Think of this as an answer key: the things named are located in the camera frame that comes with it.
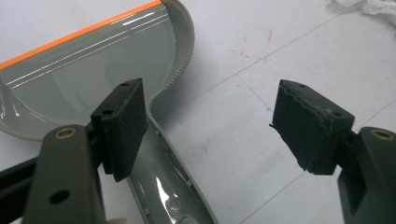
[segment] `gray dustpan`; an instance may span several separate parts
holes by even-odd
[[[150,113],[190,60],[188,11],[177,0],[153,1],[95,25],[0,63],[0,130],[41,140],[59,126],[86,125],[118,84],[142,77],[149,126],[128,181],[143,219],[216,222]]]

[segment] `crumpled paper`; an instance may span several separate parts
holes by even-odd
[[[351,7],[362,0],[335,0],[344,7]],[[366,2],[361,9],[362,12],[370,15],[389,15],[389,21],[396,26],[396,2],[394,0],[364,0]]]

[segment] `gray plastic object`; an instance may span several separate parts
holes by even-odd
[[[0,130],[41,140],[56,127],[86,125],[118,84],[141,77],[149,126],[128,182],[143,219],[161,224],[218,223],[150,111],[184,71],[193,42],[187,9],[177,0],[162,0],[4,67]]]

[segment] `red mark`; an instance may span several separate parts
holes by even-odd
[[[272,39],[272,30],[271,29],[267,29],[267,31],[268,31],[268,44],[271,42],[271,39]]]

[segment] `orange edge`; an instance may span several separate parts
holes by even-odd
[[[154,0],[152,2],[149,2],[149,3],[145,4],[145,5],[142,5],[140,7],[136,7],[136,8],[133,8],[131,10],[122,12],[121,14],[119,14],[117,16],[114,16],[114,17],[108,18],[108,19],[106,19],[104,21],[99,21],[99,22],[97,22],[97,23],[95,23],[93,25],[87,26],[87,27],[85,27],[85,28],[83,28],[83,29],[81,29],[79,31],[76,31],[76,32],[70,34],[70,35],[65,35],[65,36],[63,36],[63,37],[61,37],[59,39],[56,39],[56,40],[54,40],[52,42],[49,42],[48,44],[45,44],[45,45],[43,45],[41,47],[38,47],[36,49],[32,49],[32,50],[27,51],[27,52],[15,57],[15,58],[12,58],[12,59],[9,59],[9,60],[7,60],[7,61],[5,61],[3,63],[0,63],[0,69],[9,67],[9,66],[11,66],[14,63],[18,63],[18,62],[20,62],[22,60],[30,58],[30,57],[32,57],[32,56],[34,56],[34,55],[36,55],[36,54],[38,54],[38,53],[40,53],[40,52],[42,52],[44,50],[47,50],[47,49],[53,48],[55,46],[58,46],[58,45],[60,45],[60,44],[62,44],[64,42],[69,41],[69,40],[71,40],[73,38],[76,38],[76,37],[78,37],[80,35],[85,35],[85,34],[87,34],[90,31],[96,30],[96,29],[98,29],[98,28],[100,28],[102,26],[108,25],[108,24],[110,24],[110,23],[112,23],[114,21],[118,21],[118,20],[120,20],[122,18],[130,16],[130,15],[135,14],[137,12],[146,10],[148,8],[158,6],[160,3],[161,3],[160,0]]]

